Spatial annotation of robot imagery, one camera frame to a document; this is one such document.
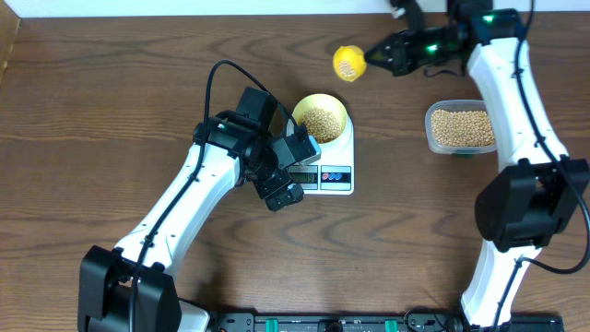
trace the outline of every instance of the digital kitchen scale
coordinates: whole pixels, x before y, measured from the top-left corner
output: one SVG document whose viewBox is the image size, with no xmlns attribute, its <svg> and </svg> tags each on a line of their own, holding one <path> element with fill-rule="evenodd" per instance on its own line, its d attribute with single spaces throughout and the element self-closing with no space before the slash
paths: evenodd
<svg viewBox="0 0 590 332">
<path fill-rule="evenodd" d="M 295 164 L 289 167 L 293 181 L 301 184 L 306 195 L 350 195 L 354 191 L 354 128 L 344 105 L 336 98 L 315 94 L 300 101 L 293 111 L 298 123 L 302 116 L 312 109 L 329 110 L 344 127 L 333 141 L 319 144 L 322 156 L 307 165 Z M 289 122 L 287 132 L 293 133 Z"/>
</svg>

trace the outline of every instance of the green connector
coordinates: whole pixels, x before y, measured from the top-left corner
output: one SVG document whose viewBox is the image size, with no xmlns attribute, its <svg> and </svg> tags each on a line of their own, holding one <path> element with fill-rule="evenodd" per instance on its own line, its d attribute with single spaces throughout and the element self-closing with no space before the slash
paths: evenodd
<svg viewBox="0 0 590 332">
<path fill-rule="evenodd" d="M 385 332 L 397 332 L 397 321 L 385 321 Z"/>
<path fill-rule="evenodd" d="M 278 320 L 266 319 L 266 332 L 278 332 Z"/>
</svg>

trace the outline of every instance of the wooden table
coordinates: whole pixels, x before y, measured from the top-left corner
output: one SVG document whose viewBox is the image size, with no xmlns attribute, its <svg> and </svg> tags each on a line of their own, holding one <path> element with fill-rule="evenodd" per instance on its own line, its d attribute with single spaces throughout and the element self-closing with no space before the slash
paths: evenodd
<svg viewBox="0 0 590 332">
<path fill-rule="evenodd" d="M 547 112 L 576 158 L 590 158 L 589 18 L 540 14 L 530 36 Z M 316 92 L 341 99 L 356 129 L 356 191 L 278 213 L 251 185 L 231 191 L 184 260 L 179 295 L 261 313 L 451 308 L 477 263 L 473 206 L 497 162 L 430 152 L 424 114 L 478 91 L 468 77 L 376 68 L 350 84 L 331 66 L 338 46 L 367 49 L 403 27 L 388 15 L 25 20 L 0 89 L 0 329 L 75 329 L 80 259 L 125 236 L 174 178 L 222 58 L 290 108 Z M 235 108 L 247 84 L 219 70 L 212 112 Z M 570 267 L 584 245 L 576 214 L 540 258 Z M 590 268 L 531 267 L 513 309 L 585 331 L 589 282 Z"/>
</svg>

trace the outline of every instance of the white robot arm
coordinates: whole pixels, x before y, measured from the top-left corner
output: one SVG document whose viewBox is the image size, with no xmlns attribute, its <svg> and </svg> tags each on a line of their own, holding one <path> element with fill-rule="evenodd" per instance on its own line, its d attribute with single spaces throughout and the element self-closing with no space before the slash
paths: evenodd
<svg viewBox="0 0 590 332">
<path fill-rule="evenodd" d="M 181 190 L 186 179 L 195 171 L 200 146 L 194 144 L 188 152 L 183 167 L 149 214 L 115 248 L 123 249 L 122 256 L 136 262 L 143 246 L 143 239 L 154 227 L 164 209 Z M 164 273 L 176 278 L 184 255 L 195 239 L 203 223 L 218 201 L 238 182 L 240 159 L 228 156 L 224 148 L 206 145 L 203 165 L 194 182 L 161 224 L 153 244 L 147 250 L 144 265 L 160 263 Z"/>
<path fill-rule="evenodd" d="M 478 44 L 467 63 L 469 75 L 479 88 L 486 103 L 491 127 L 498 147 L 499 172 L 507 166 L 528 159 L 531 164 L 550 162 L 539 147 L 537 138 L 526 117 L 516 80 L 514 79 L 514 54 L 517 38 L 492 40 L 489 45 Z M 567 150 L 558 140 L 545 114 L 543 103 L 535 85 L 528 59 L 528 43 L 524 41 L 520 52 L 521 74 L 526 96 L 539 129 L 546 137 L 546 144 L 555 156 L 567 156 Z M 498 303 L 514 269 L 514 262 L 521 256 L 534 259 L 541 248 L 535 245 L 514 247 L 501 253 L 492 241 L 484 240 L 478 265 L 469 288 L 461 297 L 466 319 L 471 325 L 492 326 Z M 514 279 L 506 302 L 503 304 L 499 325 L 510 320 L 511 305 L 529 263 L 523 263 Z"/>
<path fill-rule="evenodd" d="M 462 69 L 478 86 L 496 137 L 500 175 L 476 201 L 476 221 L 484 241 L 461 306 L 467 328 L 495 327 L 511 319 L 514 295 L 530 265 L 526 260 L 535 259 L 551 236 L 565 229 L 578 204 L 547 151 L 574 179 L 578 192 L 587 185 L 588 166 L 585 160 L 569 160 L 549 123 L 533 79 L 526 31 L 518 13 L 491 10 L 487 1 L 454 0 L 449 4 L 449 25 L 394 33 L 368 51 L 365 60 L 394 76 L 403 76 L 424 65 L 459 58 Z M 519 42 L 520 69 L 515 73 Z M 537 124 L 547 151 L 538 144 L 532 123 Z"/>
<path fill-rule="evenodd" d="M 272 211 L 300 202 L 303 190 L 288 167 L 321 154 L 304 125 L 272 137 L 268 128 L 277 107 L 282 105 L 267 91 L 247 88 L 236 112 L 197 126 L 184 165 L 155 207 L 112 251 L 94 246 L 83 259 L 78 331 L 205 330 L 208 313 L 179 302 L 173 283 L 211 210 L 240 180 L 252 182 Z M 124 283 L 132 276 L 130 289 Z"/>
</svg>

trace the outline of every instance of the clear plastic container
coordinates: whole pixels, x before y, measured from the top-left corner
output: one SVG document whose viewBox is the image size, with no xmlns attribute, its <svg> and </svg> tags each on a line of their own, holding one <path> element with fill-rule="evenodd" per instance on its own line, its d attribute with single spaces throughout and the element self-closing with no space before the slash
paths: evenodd
<svg viewBox="0 0 590 332">
<path fill-rule="evenodd" d="M 426 138 L 428 139 L 428 146 L 432 152 L 442 154 L 477 154 L 488 153 L 496 150 L 496 145 L 485 147 L 449 147 L 441 145 L 432 133 L 432 113 L 436 110 L 444 110 L 447 112 L 467 112 L 467 111 L 487 111 L 486 104 L 483 101 L 439 101 L 432 105 L 426 112 Z"/>
</svg>

